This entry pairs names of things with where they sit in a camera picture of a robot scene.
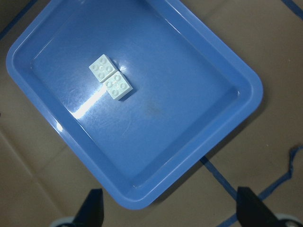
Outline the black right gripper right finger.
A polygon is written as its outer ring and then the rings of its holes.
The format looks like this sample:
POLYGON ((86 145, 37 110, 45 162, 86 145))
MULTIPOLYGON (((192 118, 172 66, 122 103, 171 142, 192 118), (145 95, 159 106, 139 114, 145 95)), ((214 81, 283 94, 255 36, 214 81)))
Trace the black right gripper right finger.
POLYGON ((279 220, 249 187, 238 187, 236 216, 242 227, 278 227, 279 220))

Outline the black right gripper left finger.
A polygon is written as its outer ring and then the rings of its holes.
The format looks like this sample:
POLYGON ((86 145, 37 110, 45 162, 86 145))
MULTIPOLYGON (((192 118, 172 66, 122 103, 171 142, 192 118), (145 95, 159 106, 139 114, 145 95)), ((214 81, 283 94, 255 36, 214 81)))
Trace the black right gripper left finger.
POLYGON ((102 189, 92 189, 72 221, 73 227, 101 227, 104 222, 102 189))

